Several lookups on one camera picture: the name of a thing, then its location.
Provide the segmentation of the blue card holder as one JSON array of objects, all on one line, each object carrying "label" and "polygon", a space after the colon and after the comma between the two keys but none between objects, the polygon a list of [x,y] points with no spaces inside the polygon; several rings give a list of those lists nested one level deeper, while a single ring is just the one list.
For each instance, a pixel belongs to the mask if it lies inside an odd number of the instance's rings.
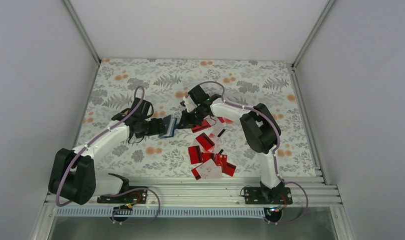
[{"label": "blue card holder", "polygon": [[175,134],[175,130],[177,129],[177,122],[178,119],[173,117],[172,115],[165,116],[163,118],[163,124],[165,127],[165,131],[158,135],[159,139],[166,139],[171,138]]}]

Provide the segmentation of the white floral card front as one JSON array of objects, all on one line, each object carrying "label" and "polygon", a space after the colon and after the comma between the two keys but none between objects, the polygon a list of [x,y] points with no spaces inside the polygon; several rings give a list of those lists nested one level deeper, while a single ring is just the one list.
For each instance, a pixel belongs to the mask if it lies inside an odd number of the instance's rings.
[{"label": "white floral card front", "polygon": [[202,179],[221,179],[223,177],[222,168],[210,159],[196,167],[196,172]]}]

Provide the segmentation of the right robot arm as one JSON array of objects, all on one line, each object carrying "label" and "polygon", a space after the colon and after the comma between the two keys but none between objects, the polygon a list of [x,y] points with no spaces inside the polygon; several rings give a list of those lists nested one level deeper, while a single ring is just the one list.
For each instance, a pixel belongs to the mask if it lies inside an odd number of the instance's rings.
[{"label": "right robot arm", "polygon": [[256,106],[242,105],[227,100],[222,94],[209,96],[200,84],[193,87],[183,100],[185,107],[192,107],[191,110],[183,110],[178,122],[178,129],[191,129],[201,125],[208,117],[221,117],[240,123],[246,142],[249,147],[257,153],[261,167],[260,185],[262,199],[273,204],[281,196],[278,188],[284,181],[280,177],[276,150],[280,145],[280,128],[270,115],[269,109],[262,103]]}]

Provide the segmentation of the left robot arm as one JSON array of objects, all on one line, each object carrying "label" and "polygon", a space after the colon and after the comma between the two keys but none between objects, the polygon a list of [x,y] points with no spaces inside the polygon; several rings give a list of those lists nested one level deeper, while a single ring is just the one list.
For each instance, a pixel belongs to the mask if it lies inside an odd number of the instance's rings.
[{"label": "left robot arm", "polygon": [[153,105],[135,98],[132,106],[115,114],[102,132],[73,149],[61,148],[54,157],[48,191],[68,203],[87,203],[92,197],[111,196],[122,203],[129,198],[129,180],[116,173],[98,175],[95,161],[133,137],[163,135],[168,123],[153,118]]}]

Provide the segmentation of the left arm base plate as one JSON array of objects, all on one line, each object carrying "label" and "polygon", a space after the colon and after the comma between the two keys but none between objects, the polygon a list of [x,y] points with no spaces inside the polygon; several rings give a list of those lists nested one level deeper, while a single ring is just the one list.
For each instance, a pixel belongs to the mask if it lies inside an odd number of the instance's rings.
[{"label": "left arm base plate", "polygon": [[144,186],[129,186],[122,190],[118,196],[103,195],[97,198],[99,204],[145,204],[148,189]]}]

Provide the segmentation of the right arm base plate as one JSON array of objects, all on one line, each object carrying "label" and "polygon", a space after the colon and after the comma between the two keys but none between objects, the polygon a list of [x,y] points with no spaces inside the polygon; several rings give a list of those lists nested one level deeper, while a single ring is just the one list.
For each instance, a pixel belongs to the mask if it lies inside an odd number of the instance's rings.
[{"label": "right arm base plate", "polygon": [[280,186],[278,189],[244,186],[240,195],[247,205],[292,205],[293,197],[289,187]]}]

